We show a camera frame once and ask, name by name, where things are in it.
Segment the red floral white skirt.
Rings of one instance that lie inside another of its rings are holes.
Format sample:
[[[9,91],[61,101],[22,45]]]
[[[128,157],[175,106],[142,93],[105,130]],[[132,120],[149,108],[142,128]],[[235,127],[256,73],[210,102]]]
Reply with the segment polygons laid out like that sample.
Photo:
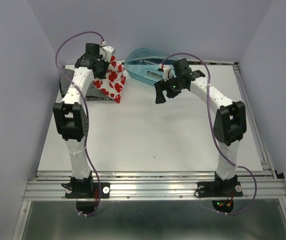
[[[127,80],[124,70],[122,63],[113,55],[105,78],[95,78],[92,81],[89,87],[89,95],[104,100],[111,99],[119,104]]]

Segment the teal laundry basket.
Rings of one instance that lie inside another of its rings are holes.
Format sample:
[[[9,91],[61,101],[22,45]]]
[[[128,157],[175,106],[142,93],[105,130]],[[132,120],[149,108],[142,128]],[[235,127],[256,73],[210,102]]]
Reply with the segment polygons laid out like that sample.
[[[163,78],[163,73],[158,69],[167,57],[167,54],[152,49],[138,48],[129,54],[123,66],[132,79],[153,87]]]

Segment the grey skirt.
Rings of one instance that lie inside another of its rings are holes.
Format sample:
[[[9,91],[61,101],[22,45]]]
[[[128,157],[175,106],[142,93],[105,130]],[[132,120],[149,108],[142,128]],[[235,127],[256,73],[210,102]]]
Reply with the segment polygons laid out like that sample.
[[[74,76],[74,71],[71,69],[64,68],[63,72],[70,79],[72,79]],[[59,91],[62,98],[66,95],[68,88],[70,87],[70,84],[71,83],[69,82],[69,80],[63,74],[61,74],[59,78]],[[90,83],[85,96],[105,97],[105,95],[95,87],[93,81]]]

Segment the navy plaid skirt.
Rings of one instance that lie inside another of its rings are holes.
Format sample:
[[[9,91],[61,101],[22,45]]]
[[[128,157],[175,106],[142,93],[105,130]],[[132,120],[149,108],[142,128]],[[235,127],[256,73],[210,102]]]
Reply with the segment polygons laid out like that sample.
[[[85,99],[86,99],[86,101],[112,101],[113,99],[111,99],[110,97],[108,97],[108,96],[93,96],[93,95],[91,95],[91,96],[86,96],[85,97]]]

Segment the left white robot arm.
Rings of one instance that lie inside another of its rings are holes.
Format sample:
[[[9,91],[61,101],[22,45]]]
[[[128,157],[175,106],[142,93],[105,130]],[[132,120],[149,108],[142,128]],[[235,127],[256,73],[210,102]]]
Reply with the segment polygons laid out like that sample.
[[[56,129],[68,149],[72,173],[70,182],[63,185],[68,194],[89,197],[94,193],[94,180],[86,155],[86,137],[89,117],[86,110],[86,93],[96,77],[104,77],[109,63],[103,60],[103,48],[96,43],[86,43],[85,53],[73,66],[70,85],[60,102],[53,105]]]

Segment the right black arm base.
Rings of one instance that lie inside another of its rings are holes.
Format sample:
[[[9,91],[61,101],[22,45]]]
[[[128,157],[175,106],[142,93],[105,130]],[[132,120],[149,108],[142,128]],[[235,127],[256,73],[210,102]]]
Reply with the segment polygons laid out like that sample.
[[[234,198],[242,197],[243,191],[237,180],[201,181],[194,191],[197,198],[213,198],[212,205],[218,212],[230,214],[234,208]]]

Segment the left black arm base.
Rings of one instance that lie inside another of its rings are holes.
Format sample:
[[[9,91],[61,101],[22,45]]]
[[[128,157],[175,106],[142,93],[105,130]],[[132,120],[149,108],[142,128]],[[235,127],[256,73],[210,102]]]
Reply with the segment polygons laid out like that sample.
[[[79,216],[91,217],[98,213],[102,199],[110,198],[111,184],[109,182],[93,183],[92,189],[73,189],[71,183],[62,183],[65,189],[65,198],[76,200],[75,209]]]

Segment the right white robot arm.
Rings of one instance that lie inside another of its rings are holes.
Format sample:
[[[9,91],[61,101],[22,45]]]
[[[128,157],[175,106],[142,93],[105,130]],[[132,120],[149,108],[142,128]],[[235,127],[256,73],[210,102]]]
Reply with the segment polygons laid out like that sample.
[[[229,191],[242,191],[236,169],[240,141],[247,131],[246,108],[242,101],[233,101],[210,83],[210,74],[192,70],[187,59],[179,59],[173,66],[159,64],[158,71],[163,78],[154,84],[156,104],[173,99],[183,90],[199,97],[207,107],[210,131],[218,151],[218,165],[214,181],[203,184],[205,191],[225,195]]]

